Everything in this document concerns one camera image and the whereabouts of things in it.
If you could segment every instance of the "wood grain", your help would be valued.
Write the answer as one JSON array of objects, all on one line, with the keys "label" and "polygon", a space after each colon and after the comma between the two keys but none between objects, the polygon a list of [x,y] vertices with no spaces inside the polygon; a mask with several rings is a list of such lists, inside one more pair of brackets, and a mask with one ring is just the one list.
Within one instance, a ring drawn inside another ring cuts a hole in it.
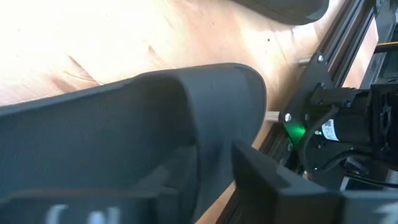
[{"label": "wood grain", "polygon": [[[302,71],[297,60],[315,51],[343,2],[331,0],[321,20],[298,27],[227,0],[0,2],[0,105],[154,70],[237,62],[262,75],[268,109],[278,110]],[[360,50],[350,76],[363,74],[371,44]],[[360,79],[353,78],[350,85]],[[263,124],[254,147],[269,128]],[[233,189],[231,185],[199,223],[214,223]]]}]

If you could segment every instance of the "3d printer frame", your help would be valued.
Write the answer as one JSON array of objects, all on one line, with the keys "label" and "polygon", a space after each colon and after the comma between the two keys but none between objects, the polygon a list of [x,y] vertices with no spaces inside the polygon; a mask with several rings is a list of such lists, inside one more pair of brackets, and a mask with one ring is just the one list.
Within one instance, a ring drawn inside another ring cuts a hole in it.
[{"label": "3d printer frame", "polygon": [[[379,41],[388,42],[395,29],[395,10],[396,6],[390,0],[346,1],[319,48],[306,63],[306,68],[297,84],[300,88],[298,88],[294,97],[301,98],[302,101],[302,98],[305,98],[308,92],[300,92],[300,90],[306,89],[306,86],[312,90],[319,82],[327,83],[332,88],[342,87],[373,18],[376,18]],[[384,57],[385,54],[374,55],[361,86],[369,87],[375,77],[378,76]],[[280,119],[283,119],[286,114],[299,113],[297,110],[300,110],[300,108],[301,106],[290,103],[281,111]],[[300,170],[298,170],[300,167],[297,163],[299,155],[297,151],[292,150],[293,147],[285,126],[274,124],[259,150],[278,161],[279,164],[300,173]],[[317,151],[317,160],[325,162],[333,155],[349,150],[351,146],[331,142],[327,145],[320,144],[318,147],[321,147],[322,150]],[[379,178],[382,176],[381,178],[385,179],[387,169],[375,167],[375,169],[371,169],[369,175]],[[328,189],[339,190],[343,179],[344,173],[339,169],[333,169],[329,171],[328,175],[315,177],[313,180]],[[364,185],[355,182],[346,187],[347,189],[363,189]],[[239,223],[242,210],[239,203],[239,194],[235,191],[217,223]]]}]

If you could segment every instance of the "metal rod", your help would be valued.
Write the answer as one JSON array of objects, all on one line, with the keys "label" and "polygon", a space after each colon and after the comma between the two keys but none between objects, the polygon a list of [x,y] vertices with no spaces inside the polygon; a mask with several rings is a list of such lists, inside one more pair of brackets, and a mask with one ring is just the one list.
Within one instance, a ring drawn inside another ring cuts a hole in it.
[{"label": "metal rod", "polygon": [[266,111],[265,121],[278,123],[279,122],[279,112],[278,111]]},{"label": "metal rod", "polygon": [[311,57],[304,57],[298,60],[298,65],[300,67],[307,66],[310,63]]}]

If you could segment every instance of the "wooden surface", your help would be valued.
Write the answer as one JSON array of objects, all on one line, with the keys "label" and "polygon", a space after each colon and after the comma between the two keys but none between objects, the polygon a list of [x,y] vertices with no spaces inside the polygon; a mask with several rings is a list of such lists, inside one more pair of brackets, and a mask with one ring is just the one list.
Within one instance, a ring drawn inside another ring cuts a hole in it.
[{"label": "wooden surface", "polygon": [[[209,63],[255,68],[278,110],[344,0],[318,22],[279,24],[227,0],[15,0],[0,3],[0,105],[90,88],[143,72]],[[356,86],[377,42],[367,36],[350,71]],[[266,136],[263,124],[255,147]],[[214,223],[231,186],[199,223]]]}]

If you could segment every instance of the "black cable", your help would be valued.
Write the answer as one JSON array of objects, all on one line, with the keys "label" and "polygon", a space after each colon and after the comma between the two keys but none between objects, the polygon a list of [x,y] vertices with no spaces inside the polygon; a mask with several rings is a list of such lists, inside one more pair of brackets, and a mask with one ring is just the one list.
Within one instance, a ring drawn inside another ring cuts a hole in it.
[{"label": "black cable", "polygon": [[337,166],[341,161],[351,157],[351,156],[363,156],[370,158],[372,157],[371,153],[368,152],[363,152],[363,151],[358,151],[358,150],[348,150],[341,152],[337,154],[337,156],[331,158],[328,160],[326,163],[324,163],[321,167],[319,167],[317,170],[319,171],[329,171],[330,169],[334,168]]},{"label": "black cable", "polygon": [[345,176],[349,177],[350,179],[360,181],[360,182],[370,184],[370,185],[375,185],[378,187],[389,187],[389,188],[393,188],[393,189],[398,189],[398,184],[392,184],[392,183],[387,183],[384,181],[372,180],[369,178],[361,177],[360,175],[357,175],[357,174],[352,174],[350,172],[346,172]]},{"label": "black cable", "polygon": [[322,127],[322,125],[324,125],[330,118],[337,114],[338,111],[339,108],[335,105],[332,105],[330,111],[323,115],[313,126],[311,126],[300,140],[300,144],[297,148],[298,157],[300,158],[301,163],[308,173],[312,173],[314,169],[312,169],[307,162],[307,145],[310,142],[315,131],[318,131]]}]

